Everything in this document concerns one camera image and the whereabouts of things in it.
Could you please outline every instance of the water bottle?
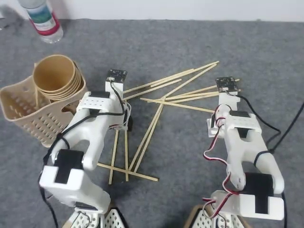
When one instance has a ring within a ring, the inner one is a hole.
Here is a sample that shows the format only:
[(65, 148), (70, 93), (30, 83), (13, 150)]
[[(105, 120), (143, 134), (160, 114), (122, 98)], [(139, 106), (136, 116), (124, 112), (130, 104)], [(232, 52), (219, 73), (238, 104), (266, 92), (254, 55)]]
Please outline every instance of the water bottle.
[(27, 11), (29, 19), (41, 39), (56, 43), (63, 37), (63, 30), (47, 0), (18, 0)]

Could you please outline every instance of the plastic basket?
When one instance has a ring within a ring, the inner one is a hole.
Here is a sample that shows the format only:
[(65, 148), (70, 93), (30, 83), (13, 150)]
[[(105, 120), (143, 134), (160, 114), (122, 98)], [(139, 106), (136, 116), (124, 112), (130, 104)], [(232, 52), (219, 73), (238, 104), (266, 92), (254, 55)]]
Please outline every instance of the plastic basket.
[(36, 106), (36, 87), (32, 76), (22, 82), (9, 85), (0, 90), (0, 103), (4, 117), (39, 139), (45, 147), (51, 146), (60, 133), (72, 120), (79, 100), (87, 92), (86, 81), (71, 97), (49, 103), (42, 94)]

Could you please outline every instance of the paper cup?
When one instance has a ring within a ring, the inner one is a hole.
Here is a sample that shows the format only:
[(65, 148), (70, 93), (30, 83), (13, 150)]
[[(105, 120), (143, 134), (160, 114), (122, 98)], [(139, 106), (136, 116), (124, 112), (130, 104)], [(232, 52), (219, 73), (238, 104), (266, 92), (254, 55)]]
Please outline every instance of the paper cup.
[(71, 86), (75, 71), (75, 64), (69, 57), (52, 55), (37, 63), (33, 79), (39, 91), (57, 94)]
[(69, 88), (69, 90), (65, 91), (64, 93), (60, 93), (58, 95), (48, 95), (48, 97), (51, 100), (62, 100), (62, 99), (66, 99), (68, 97), (70, 97), (71, 95), (75, 94), (77, 91), (79, 91), (79, 89), (81, 88), (82, 85), (82, 78), (79, 76), (77, 77), (77, 80), (75, 81), (75, 83), (73, 84), (72, 87)]

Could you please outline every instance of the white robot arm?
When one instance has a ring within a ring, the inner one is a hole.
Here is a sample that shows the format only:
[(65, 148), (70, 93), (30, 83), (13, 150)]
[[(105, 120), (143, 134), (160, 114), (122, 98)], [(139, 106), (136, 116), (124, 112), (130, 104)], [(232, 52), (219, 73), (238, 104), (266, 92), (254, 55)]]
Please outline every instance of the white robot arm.
[[(108, 211), (110, 196), (93, 184), (86, 172), (96, 168), (108, 129), (128, 130), (131, 107), (122, 102), (126, 74), (126, 71), (110, 70), (105, 91), (85, 93), (71, 123), (63, 131), (64, 137), (51, 151), (53, 165), (44, 166), (39, 181), (42, 188), (62, 203), (99, 218)], [(82, 140), (90, 143), (86, 151), (70, 149)]]
[[(235, 96), (238, 90), (232, 77), (217, 78), (219, 106), (213, 118), (207, 120), (209, 137), (219, 130), (215, 120), (222, 125), (218, 136), (224, 138), (227, 149), (227, 174), (239, 190), (222, 207), (222, 212), (244, 217), (277, 219), (284, 218), (284, 202), (274, 197), (284, 190), (284, 179), (280, 169), (262, 138), (262, 130), (254, 114), (238, 111)], [(253, 163), (261, 173), (244, 173), (242, 162)], [(216, 191), (212, 198), (216, 205), (227, 193)]]

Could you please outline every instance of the gray carpet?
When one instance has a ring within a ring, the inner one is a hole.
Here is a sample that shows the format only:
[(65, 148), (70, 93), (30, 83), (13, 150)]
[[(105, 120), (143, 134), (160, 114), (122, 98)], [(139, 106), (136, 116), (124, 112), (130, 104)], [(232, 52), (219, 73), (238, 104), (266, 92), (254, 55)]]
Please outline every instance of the gray carpet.
[[(61, 53), (79, 63), (89, 89), (104, 87), (110, 68), (128, 71), (126, 88), (150, 82), (203, 64), (220, 61), (212, 71), (180, 93), (215, 84), (219, 76), (241, 78), (239, 87), (256, 111), (283, 131), (304, 100), (304, 24), (204, 21), (62, 21), (65, 36), (58, 43), (42, 43), (28, 22), (16, 21), (0, 31), (0, 86), (21, 81), (31, 74), (34, 62)], [(175, 86), (145, 95), (159, 98)], [(213, 109), (217, 98), (190, 105)], [(130, 100), (134, 120), (129, 135), (131, 161), (156, 109), (139, 99)], [(240, 109), (249, 111), (243, 102)], [(139, 172), (159, 177), (159, 182), (96, 168), (92, 180), (109, 192), (130, 228), (180, 228), (202, 197), (220, 189), (225, 167), (203, 159), (210, 139), (208, 113), (165, 107)], [(262, 125), (263, 136), (274, 132)], [(289, 227), (301, 228), (304, 214), (304, 114), (275, 154), (285, 178)], [(123, 135), (117, 167), (124, 167)], [(100, 161), (110, 163), (114, 133), (109, 132)], [(14, 124), (0, 120), (0, 227), (52, 228), (51, 214), (42, 202), (37, 177), (46, 153), (37, 140)], [(222, 140), (214, 153), (225, 157)], [(62, 225), (72, 209), (56, 199), (50, 202)], [(255, 228), (283, 227), (282, 221), (248, 219)]]

